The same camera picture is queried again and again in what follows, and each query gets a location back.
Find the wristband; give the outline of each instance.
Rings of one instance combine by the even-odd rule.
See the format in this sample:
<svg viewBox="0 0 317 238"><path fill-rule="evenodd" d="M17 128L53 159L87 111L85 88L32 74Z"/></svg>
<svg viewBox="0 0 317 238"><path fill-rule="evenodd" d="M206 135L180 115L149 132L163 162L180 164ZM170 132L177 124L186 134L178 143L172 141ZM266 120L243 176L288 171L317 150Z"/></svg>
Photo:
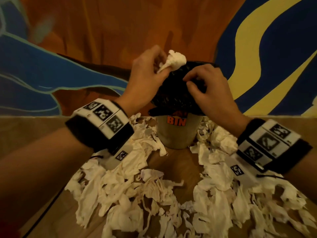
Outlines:
<svg viewBox="0 0 317 238"><path fill-rule="evenodd" d="M121 107L101 98L75 110L65 124L81 143L93 148L94 152L108 149L112 155L134 133Z"/></svg>
<svg viewBox="0 0 317 238"><path fill-rule="evenodd" d="M237 144L236 154L262 173L287 173L312 149L298 133L271 119L253 119Z"/></svg>

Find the mural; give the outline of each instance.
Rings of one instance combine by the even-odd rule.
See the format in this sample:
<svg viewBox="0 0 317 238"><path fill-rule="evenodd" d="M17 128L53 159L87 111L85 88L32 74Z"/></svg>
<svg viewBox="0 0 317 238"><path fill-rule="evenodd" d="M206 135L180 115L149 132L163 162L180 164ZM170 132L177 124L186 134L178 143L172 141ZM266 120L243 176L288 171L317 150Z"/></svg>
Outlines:
<svg viewBox="0 0 317 238"><path fill-rule="evenodd" d="M317 0L0 0L0 115L115 99L159 44L220 65L247 115L317 116L316 19Z"/></svg>

